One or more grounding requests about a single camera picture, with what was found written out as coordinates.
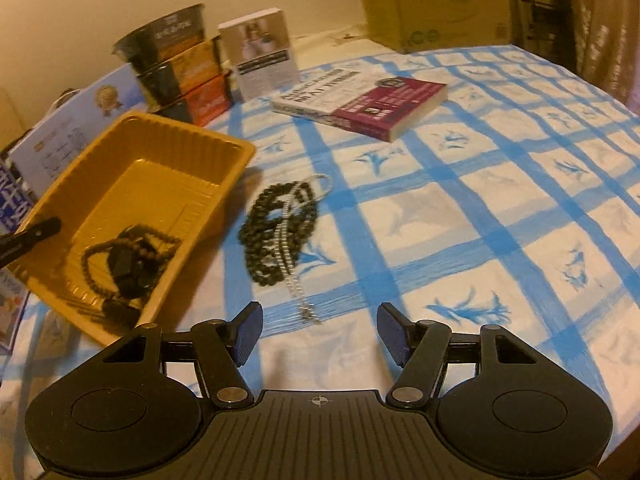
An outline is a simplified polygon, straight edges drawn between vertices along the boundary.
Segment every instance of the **curtain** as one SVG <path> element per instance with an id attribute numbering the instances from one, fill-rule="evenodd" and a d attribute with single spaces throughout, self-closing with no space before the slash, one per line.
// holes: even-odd
<path id="1" fill-rule="evenodd" d="M 631 104 L 640 34 L 640 0 L 572 0 L 572 7 L 577 74 L 620 102 Z M 638 89 L 640 104 L 640 85 Z"/>

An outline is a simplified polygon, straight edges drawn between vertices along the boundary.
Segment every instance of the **stacked containers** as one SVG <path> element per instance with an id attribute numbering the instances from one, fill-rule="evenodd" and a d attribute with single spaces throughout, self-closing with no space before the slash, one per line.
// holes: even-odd
<path id="1" fill-rule="evenodd" d="M 163 16 L 127 34 L 114 53 L 130 62 L 159 105 L 156 113 L 206 126 L 230 107 L 218 38 L 205 40 L 202 4 Z"/>

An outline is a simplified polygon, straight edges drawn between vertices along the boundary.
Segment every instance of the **wall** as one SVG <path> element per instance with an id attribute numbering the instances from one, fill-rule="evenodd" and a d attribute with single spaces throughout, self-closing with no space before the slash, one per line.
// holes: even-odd
<path id="1" fill-rule="evenodd" d="M 272 6 L 285 11 L 292 35 L 364 21 L 360 0 L 0 0 L 0 87 L 31 125 L 65 88 L 116 68 L 117 39 L 199 2 L 210 36 L 222 21 Z"/>

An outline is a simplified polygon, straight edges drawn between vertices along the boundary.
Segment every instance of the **tablecloth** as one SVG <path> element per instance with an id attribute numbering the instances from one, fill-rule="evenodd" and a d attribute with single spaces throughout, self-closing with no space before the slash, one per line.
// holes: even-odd
<path id="1" fill-rule="evenodd" d="M 254 391 L 383 394 L 399 370 L 376 334 L 382 301 L 454 332 L 499 323 L 602 396 L 613 449 L 640 416 L 640 120 L 512 46 L 364 56 L 304 77 L 332 66 L 446 82 L 449 100 L 392 144 L 275 114 L 266 98 L 216 120 L 257 155 L 159 322 L 186 330 L 257 300 L 264 330 L 241 368 Z M 284 284 L 250 281 L 238 242 L 265 186 L 313 173 L 333 189 L 297 271 L 320 325 L 301 320 Z M 41 471 L 22 429 L 28 402 L 97 350 L 30 304 L 0 387 L 2 480 Z M 170 375 L 196 390 L 188 368 Z M 452 368 L 449 385 L 470 374 Z"/>

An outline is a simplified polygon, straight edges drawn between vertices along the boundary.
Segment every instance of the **crosshair marking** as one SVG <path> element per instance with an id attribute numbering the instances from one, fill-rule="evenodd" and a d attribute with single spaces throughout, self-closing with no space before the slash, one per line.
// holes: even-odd
<path id="1" fill-rule="evenodd" d="M 324 406 L 326 403 L 331 401 L 327 399 L 325 396 L 318 395 L 317 397 L 314 397 L 313 399 L 311 399 L 311 402 L 314 403 L 316 406 Z"/>

